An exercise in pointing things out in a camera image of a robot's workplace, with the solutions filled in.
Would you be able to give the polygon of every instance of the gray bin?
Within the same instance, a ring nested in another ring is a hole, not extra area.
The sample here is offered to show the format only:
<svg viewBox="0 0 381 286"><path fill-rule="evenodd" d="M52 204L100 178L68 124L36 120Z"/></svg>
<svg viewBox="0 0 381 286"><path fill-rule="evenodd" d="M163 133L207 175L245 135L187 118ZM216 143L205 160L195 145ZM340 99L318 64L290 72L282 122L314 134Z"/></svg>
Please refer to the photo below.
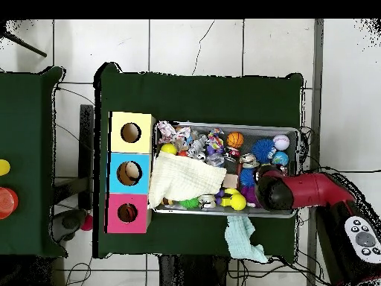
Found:
<svg viewBox="0 0 381 286"><path fill-rule="evenodd" d="M245 153L251 153L252 145L258 139L273 139L276 135L284 134L289 137L289 147L285 150L285 153L289 157L289 163L287 170L289 175L295 175L299 168L299 150L300 150L300 133L297 129L291 127L260 127L260 126L246 126L246 125L227 125L227 124L203 124L203 123L190 123L190 122L171 122L173 126L189 126L192 130L197 130L200 133L208 135L209 132L219 127L224 132L220 135L220 138L226 144L226 137L231 132L241 132L243 134L243 145L240 148L241 155ZM161 133L157 129L157 124L154 126L153 131L153 166L155 164L156 157L159 154L161 145L159 139ZM225 167L228 174L236 173L236 163L225 160ZM276 217L276 218L289 218L295 215L296 210L284 210L270 212L265 209L255 209L252 207L245 207L242 211L235 211L232 207L217 206L213 209L186 209L178 203L174 203L172 206L159 205L153 209L159 213L177 213L177 214L198 214L198 215L222 215L222 216L249 216L249 217Z"/></svg>

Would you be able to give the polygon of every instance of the green table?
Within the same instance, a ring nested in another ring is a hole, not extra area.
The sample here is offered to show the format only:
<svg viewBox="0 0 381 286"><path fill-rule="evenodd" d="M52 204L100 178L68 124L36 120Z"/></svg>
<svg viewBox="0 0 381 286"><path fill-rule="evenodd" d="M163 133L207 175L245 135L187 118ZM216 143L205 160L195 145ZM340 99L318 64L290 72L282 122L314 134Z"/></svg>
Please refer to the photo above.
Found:
<svg viewBox="0 0 381 286"><path fill-rule="evenodd" d="M105 63L95 75L95 225L93 245L100 257L113 253L229 255L224 239L226 218L192 214L153 213L146 234L105 234L106 142L109 111L150 113L157 120L192 121L299 128L303 78L182 77L121 73ZM267 255L294 259L295 217L251 217L253 244Z"/></svg>
<svg viewBox="0 0 381 286"><path fill-rule="evenodd" d="M13 189L19 206L0 220L0 254L57 257L65 250L49 229L52 207L52 102L63 69L40 74L0 73L0 159L10 173L0 186Z"/></svg>

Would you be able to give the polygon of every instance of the blue ball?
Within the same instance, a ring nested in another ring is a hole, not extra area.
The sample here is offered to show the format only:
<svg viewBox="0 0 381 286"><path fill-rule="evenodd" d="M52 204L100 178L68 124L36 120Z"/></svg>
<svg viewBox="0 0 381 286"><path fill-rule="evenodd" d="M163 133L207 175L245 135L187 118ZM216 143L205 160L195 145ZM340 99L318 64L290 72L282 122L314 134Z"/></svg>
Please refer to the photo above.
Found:
<svg viewBox="0 0 381 286"><path fill-rule="evenodd" d="M289 157L283 151L277 151L272 157L272 164L286 166L289 163Z"/></svg>
<svg viewBox="0 0 381 286"><path fill-rule="evenodd" d="M240 173L240 183L242 186L254 186L254 169L244 168Z"/></svg>
<svg viewBox="0 0 381 286"><path fill-rule="evenodd" d="M257 161L260 163L269 163L270 159L267 157L269 152L274 147L274 142L270 139L260 139L255 142L252 148L252 153L254 154Z"/></svg>

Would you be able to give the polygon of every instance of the yellow box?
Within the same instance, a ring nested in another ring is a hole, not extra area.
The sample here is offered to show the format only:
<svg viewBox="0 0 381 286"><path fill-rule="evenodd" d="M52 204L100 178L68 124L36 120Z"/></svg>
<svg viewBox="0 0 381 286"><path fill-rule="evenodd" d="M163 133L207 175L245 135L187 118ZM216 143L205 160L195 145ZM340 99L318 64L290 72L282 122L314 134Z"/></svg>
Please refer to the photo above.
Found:
<svg viewBox="0 0 381 286"><path fill-rule="evenodd" d="M151 114L112 112L111 151L151 153L155 122Z"/></svg>

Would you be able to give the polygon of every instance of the pink box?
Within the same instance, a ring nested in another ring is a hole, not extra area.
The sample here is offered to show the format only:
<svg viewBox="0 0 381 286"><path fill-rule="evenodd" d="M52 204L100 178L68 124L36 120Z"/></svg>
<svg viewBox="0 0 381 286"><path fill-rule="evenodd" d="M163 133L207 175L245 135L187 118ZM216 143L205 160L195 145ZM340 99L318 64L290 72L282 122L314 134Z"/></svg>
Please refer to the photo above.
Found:
<svg viewBox="0 0 381 286"><path fill-rule="evenodd" d="M134 221L126 223L118 217L118 209L123 204L133 204L137 215ZM146 194L116 194L109 195L106 233L114 234L144 234L151 221L151 210L147 209Z"/></svg>

